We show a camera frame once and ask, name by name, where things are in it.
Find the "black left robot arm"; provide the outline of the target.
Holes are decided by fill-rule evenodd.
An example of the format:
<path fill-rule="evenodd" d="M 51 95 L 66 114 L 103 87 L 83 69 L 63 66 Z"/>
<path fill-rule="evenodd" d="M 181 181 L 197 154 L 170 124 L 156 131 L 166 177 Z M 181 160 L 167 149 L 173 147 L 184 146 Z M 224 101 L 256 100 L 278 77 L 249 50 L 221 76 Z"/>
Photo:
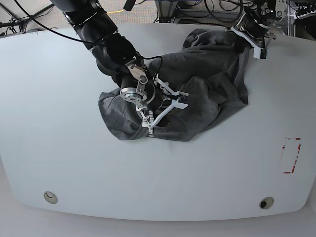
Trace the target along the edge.
<path fill-rule="evenodd" d="M 285 0 L 255 0 L 255 8 L 244 7 L 244 14 L 235 26 L 227 27 L 246 40 L 254 49 L 253 57 L 265 59 L 268 45 L 276 37 L 270 33 L 270 28 L 286 16 Z"/>

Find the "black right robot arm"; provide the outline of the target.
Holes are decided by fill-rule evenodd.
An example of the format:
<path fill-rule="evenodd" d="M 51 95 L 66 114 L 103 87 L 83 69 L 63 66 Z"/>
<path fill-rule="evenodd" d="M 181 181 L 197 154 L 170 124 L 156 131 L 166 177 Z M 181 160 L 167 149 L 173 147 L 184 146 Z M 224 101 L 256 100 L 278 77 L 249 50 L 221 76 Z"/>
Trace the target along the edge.
<path fill-rule="evenodd" d="M 54 0 L 80 40 L 97 61 L 99 70 L 120 87 L 120 97 L 132 103 L 142 126 L 153 137 L 154 128 L 173 109 L 185 109 L 187 93 L 174 91 L 151 73 L 143 57 L 122 36 L 97 0 Z"/>

